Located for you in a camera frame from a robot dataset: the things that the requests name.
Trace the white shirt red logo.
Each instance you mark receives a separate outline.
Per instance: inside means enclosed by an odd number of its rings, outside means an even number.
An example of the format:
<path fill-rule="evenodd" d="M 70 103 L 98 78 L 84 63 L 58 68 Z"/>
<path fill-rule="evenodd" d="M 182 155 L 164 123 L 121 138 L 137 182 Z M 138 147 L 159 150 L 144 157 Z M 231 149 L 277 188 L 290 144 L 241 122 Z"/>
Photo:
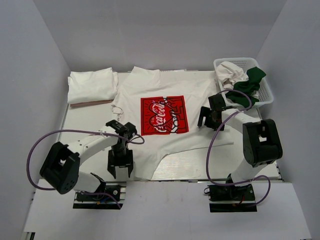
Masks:
<path fill-rule="evenodd" d="M 217 93 L 213 78 L 162 80 L 159 70 L 135 66 L 111 105 L 114 119 L 135 125 L 145 140 L 132 146 L 138 179 L 151 180 L 167 155 L 207 148 L 214 135 L 211 128 L 198 127 L 201 107 Z"/>

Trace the plain white t shirt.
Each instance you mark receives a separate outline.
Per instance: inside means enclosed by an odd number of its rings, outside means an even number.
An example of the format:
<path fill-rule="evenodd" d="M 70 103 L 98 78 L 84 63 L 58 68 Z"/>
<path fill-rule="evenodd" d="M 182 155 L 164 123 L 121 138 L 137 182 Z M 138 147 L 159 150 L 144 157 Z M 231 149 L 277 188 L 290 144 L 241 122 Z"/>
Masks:
<path fill-rule="evenodd" d="M 244 70 L 229 61 L 223 61 L 215 69 L 216 76 L 224 90 L 233 90 L 236 83 L 247 82 L 248 75 Z"/>

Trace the dark green t shirt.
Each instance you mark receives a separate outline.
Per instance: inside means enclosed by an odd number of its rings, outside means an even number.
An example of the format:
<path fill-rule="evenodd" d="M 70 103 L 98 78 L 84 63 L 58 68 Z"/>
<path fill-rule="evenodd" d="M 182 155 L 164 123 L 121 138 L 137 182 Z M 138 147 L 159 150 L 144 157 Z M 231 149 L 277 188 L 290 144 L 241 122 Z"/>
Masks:
<path fill-rule="evenodd" d="M 253 67 L 246 71 L 246 75 L 248 80 L 235 83 L 233 89 L 246 94 L 250 98 L 251 106 L 253 106 L 259 101 L 258 97 L 254 96 L 254 93 L 257 93 L 260 89 L 260 82 L 266 76 L 266 73 L 258 67 Z M 238 92 L 229 91 L 225 96 L 233 103 L 239 104 L 244 108 L 250 106 L 248 99 Z"/>

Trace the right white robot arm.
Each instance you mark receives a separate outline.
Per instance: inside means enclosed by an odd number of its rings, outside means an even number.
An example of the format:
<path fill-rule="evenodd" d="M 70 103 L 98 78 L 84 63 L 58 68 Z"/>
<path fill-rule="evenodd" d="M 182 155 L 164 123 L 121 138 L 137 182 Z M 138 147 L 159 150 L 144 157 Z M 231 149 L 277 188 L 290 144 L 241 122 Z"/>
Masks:
<path fill-rule="evenodd" d="M 222 94 L 208 97 L 209 107 L 201 107 L 197 126 L 204 125 L 215 131 L 206 154 L 206 176 L 217 186 L 226 186 L 226 195 L 236 200 L 244 193 L 244 187 L 251 181 L 260 179 L 258 173 L 267 165 L 282 158 L 283 148 L 274 120 L 252 117 L 247 109 L 227 106 Z M 209 160 L 211 149 L 219 134 L 228 125 L 242 134 L 244 159 L 229 175 L 230 183 L 217 183 L 210 177 Z"/>

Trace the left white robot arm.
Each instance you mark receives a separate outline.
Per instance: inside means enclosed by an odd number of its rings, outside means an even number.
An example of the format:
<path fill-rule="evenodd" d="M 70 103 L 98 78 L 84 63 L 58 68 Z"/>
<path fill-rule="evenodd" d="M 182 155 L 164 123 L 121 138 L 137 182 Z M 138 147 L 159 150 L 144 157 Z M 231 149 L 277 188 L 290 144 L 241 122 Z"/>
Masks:
<path fill-rule="evenodd" d="M 111 120 L 99 131 L 87 131 L 87 137 L 72 143 L 57 142 L 52 145 L 39 171 L 61 195 L 71 190 L 89 193 L 99 200 L 105 196 L 104 180 L 94 173 L 80 171 L 81 165 L 97 153 L 108 149 L 107 171 L 115 178 L 117 168 L 134 169 L 133 151 L 128 144 L 137 135 L 135 125 Z"/>

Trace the folded white shirt stack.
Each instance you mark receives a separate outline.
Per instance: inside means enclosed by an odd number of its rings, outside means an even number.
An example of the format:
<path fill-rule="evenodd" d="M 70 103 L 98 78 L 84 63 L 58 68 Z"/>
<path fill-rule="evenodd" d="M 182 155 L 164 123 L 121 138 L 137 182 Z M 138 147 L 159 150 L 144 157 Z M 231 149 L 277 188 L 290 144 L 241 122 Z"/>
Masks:
<path fill-rule="evenodd" d="M 113 100 L 118 92 L 118 73 L 111 67 L 86 72 L 72 71 L 67 78 L 68 104 Z"/>

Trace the white plastic basket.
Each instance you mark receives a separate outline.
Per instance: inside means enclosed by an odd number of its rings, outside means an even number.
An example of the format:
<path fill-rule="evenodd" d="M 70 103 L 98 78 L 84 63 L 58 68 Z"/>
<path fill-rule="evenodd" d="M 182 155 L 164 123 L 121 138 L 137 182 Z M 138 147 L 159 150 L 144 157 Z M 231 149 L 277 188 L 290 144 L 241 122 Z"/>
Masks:
<path fill-rule="evenodd" d="M 218 65 L 220 65 L 222 62 L 225 62 L 225 61 L 231 62 L 231 63 L 237 65 L 238 67 L 242 68 L 244 72 L 246 72 L 247 70 L 254 68 L 254 67 L 260 68 L 258 62 L 252 57 L 229 57 L 229 58 L 215 59 L 213 61 L 214 69 L 216 70 Z M 252 108 L 256 108 L 256 109 L 262 107 L 263 105 L 271 104 L 274 101 L 274 96 L 273 96 L 272 91 L 268 85 L 266 77 L 262 78 L 259 85 L 260 85 L 260 87 L 259 87 L 259 90 L 257 91 L 258 92 L 258 102 L 252 106 Z M 240 104 L 237 104 L 237 103 L 230 101 L 226 97 L 226 94 L 224 92 L 222 93 L 222 96 L 223 96 L 223 99 L 224 99 L 227 106 L 242 108 L 242 106 Z"/>

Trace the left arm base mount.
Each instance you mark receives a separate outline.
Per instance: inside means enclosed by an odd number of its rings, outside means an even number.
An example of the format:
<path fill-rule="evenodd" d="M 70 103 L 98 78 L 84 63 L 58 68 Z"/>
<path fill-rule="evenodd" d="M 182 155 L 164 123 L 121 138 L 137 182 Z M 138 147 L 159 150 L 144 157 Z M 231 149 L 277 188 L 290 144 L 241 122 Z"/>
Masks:
<path fill-rule="evenodd" d="M 126 183 L 107 183 L 102 192 L 104 194 L 89 195 L 77 191 L 72 207 L 83 210 L 120 210 L 126 197 Z"/>

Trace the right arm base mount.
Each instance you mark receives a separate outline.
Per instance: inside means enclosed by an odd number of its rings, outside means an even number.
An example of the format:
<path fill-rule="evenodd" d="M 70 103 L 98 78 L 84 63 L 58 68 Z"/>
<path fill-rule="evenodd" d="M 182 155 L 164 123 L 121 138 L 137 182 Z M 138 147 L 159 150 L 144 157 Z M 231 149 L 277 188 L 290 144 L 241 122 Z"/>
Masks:
<path fill-rule="evenodd" d="M 211 213 L 257 212 L 253 186 L 208 185 L 203 193 L 208 196 Z"/>

